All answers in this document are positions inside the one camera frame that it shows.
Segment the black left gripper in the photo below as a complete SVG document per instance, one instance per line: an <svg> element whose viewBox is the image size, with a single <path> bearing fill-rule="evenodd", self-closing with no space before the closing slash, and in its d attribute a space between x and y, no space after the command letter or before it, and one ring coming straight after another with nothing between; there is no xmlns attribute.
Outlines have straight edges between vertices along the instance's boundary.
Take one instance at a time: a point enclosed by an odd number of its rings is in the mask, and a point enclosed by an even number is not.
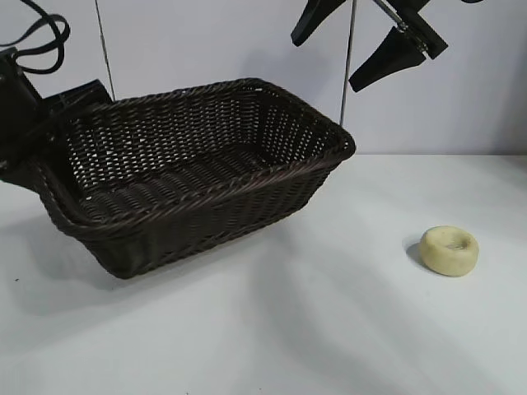
<svg viewBox="0 0 527 395"><path fill-rule="evenodd" d="M109 104L110 94L99 80L42 98L27 81L1 83L1 138L27 134L63 110L78 111L91 105ZM9 184L32 184L32 161L44 149L44 138L19 142L1 140L1 180Z"/></svg>

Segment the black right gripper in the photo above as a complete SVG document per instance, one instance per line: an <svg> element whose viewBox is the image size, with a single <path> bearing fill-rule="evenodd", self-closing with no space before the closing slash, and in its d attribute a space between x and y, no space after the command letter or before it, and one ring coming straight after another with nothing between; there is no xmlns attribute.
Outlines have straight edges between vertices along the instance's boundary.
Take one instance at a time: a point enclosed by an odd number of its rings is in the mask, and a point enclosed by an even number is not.
<svg viewBox="0 0 527 395"><path fill-rule="evenodd" d="M426 53L437 58L448 44L421 17L419 12L428 1L375 1L393 22L387 36L374 53L351 75L349 83L354 92L404 69L417 67L425 61ZM294 45L303 45L319 25L342 5L342 0L308 0L291 32Z"/></svg>

